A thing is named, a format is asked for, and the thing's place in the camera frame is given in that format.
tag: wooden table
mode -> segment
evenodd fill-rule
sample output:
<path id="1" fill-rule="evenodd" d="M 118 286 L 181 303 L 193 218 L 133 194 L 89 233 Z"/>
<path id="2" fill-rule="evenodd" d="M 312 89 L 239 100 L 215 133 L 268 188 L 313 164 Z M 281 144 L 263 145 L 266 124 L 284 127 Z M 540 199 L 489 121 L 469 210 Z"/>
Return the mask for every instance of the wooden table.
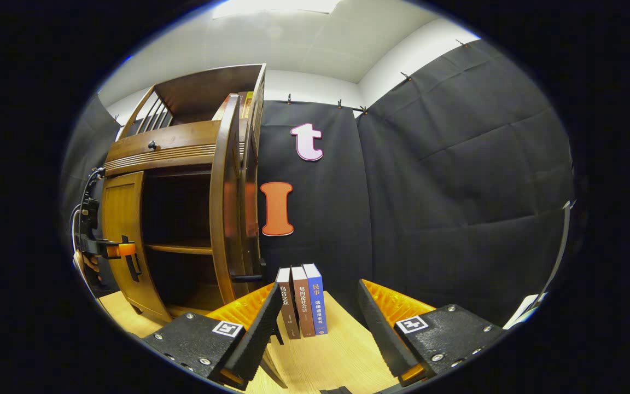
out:
<path id="1" fill-rule="evenodd" d="M 135 314 L 120 292 L 100 301 L 123 329 L 138 337 L 146 337 L 165 324 Z M 287 389 L 279 387 L 261 367 L 246 391 L 226 389 L 247 394 L 320 394 L 320 390 L 346 386 L 352 394 L 372 394 L 397 384 L 371 333 L 328 292 L 325 292 L 325 311 L 328 334 L 295 340 L 288 339 L 283 319 L 280 314 L 277 317 L 283 345 L 273 338 L 267 351 Z"/>

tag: book spine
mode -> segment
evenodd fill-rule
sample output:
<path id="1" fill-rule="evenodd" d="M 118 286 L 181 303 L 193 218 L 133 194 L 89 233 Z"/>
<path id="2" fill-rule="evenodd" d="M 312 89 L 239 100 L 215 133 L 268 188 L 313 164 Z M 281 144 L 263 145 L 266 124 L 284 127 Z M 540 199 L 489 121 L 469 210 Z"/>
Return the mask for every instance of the book spine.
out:
<path id="1" fill-rule="evenodd" d="M 293 309 L 293 294 L 290 292 L 290 282 L 279 282 L 278 288 L 281 290 L 281 314 L 288 338 L 300 339 L 300 330 L 296 322 L 295 309 Z"/>
<path id="2" fill-rule="evenodd" d="M 309 277 L 310 302 L 312 303 L 313 326 L 315 334 L 327 334 L 327 317 L 325 316 L 325 294 L 322 288 L 322 276 Z"/>
<path id="3" fill-rule="evenodd" d="M 300 329 L 303 331 L 303 337 L 314 337 L 315 326 L 310 311 L 308 279 L 293 280 L 293 290 L 295 291 L 295 307 L 298 309 L 298 316 L 300 316 Z"/>

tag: cabinet shelf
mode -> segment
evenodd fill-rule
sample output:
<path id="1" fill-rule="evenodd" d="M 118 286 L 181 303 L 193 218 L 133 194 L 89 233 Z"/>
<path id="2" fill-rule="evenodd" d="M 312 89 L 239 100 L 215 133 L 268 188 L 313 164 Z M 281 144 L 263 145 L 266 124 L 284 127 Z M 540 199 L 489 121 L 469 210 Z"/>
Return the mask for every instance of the cabinet shelf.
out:
<path id="1" fill-rule="evenodd" d="M 213 254 L 210 239 L 183 239 L 176 242 L 145 244 L 145 247 L 160 252 L 184 254 Z"/>

